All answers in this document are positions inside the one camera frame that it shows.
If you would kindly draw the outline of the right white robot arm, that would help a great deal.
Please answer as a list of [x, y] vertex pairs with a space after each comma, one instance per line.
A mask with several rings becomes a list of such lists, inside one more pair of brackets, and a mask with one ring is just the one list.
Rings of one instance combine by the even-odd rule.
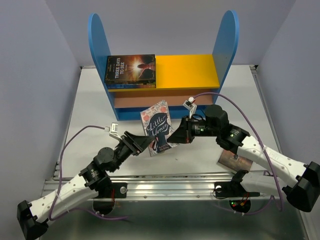
[[296, 209], [309, 213], [320, 196], [320, 166], [293, 160], [259, 141], [246, 130], [229, 122], [228, 114], [219, 105], [205, 108], [205, 118], [184, 116], [169, 143], [190, 144], [195, 137], [215, 137], [226, 151], [243, 157], [265, 168], [263, 175], [238, 170], [230, 181], [215, 183], [214, 196], [219, 199], [286, 195]]

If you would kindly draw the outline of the Tale of Two Cities book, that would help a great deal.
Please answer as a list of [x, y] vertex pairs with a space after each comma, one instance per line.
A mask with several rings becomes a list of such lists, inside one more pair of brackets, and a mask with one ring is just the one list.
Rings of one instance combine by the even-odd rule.
[[223, 150], [216, 164], [235, 174], [240, 170], [250, 171], [253, 162], [231, 151]]

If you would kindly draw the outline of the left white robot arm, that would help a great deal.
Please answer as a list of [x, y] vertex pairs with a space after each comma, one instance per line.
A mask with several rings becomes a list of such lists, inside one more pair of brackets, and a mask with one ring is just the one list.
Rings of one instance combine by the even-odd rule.
[[17, 220], [26, 240], [41, 237], [52, 223], [83, 202], [106, 197], [113, 192], [109, 173], [120, 168], [130, 156], [141, 154], [154, 141], [153, 136], [138, 136], [125, 131], [114, 148], [103, 147], [90, 164], [67, 183], [37, 200], [17, 205]]

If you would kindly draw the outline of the brown Edward Tulane book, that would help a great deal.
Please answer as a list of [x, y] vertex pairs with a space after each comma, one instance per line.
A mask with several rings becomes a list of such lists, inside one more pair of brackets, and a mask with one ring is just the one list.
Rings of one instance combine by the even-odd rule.
[[107, 83], [108, 88], [144, 88], [145, 86], [155, 88], [156, 84], [151, 83]]

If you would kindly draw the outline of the Jane Eyre book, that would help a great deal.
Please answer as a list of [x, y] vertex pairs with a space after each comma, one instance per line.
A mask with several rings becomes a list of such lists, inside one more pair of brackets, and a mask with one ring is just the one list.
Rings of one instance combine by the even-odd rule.
[[115, 87], [112, 87], [112, 88], [108, 88], [108, 91], [111, 91], [111, 92], [121, 92], [121, 91], [144, 91], [144, 90], [154, 90], [156, 89], [155, 87], [129, 87], [129, 88], [115, 88]]

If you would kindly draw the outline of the Little Women book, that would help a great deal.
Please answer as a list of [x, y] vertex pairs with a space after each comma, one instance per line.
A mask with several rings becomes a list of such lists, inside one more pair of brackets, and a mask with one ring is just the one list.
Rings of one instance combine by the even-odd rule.
[[144, 134], [154, 137], [148, 150], [151, 157], [177, 147], [178, 143], [168, 143], [168, 138], [174, 133], [169, 113], [168, 103], [165, 100], [152, 105], [140, 112], [140, 119]]

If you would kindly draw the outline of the Three Days to See book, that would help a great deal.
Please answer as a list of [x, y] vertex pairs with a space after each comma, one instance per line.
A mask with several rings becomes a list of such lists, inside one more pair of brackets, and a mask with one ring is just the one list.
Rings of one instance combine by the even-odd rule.
[[142, 84], [156, 82], [154, 54], [109, 55], [104, 81], [107, 84]]

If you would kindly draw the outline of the Animal Farm book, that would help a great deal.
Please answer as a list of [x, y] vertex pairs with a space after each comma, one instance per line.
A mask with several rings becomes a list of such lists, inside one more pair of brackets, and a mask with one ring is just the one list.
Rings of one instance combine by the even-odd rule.
[[111, 84], [111, 85], [107, 85], [107, 88], [133, 88], [138, 86], [139, 88], [141, 87], [146, 87], [146, 88], [151, 88], [154, 87], [156, 88], [156, 85], [154, 84]]

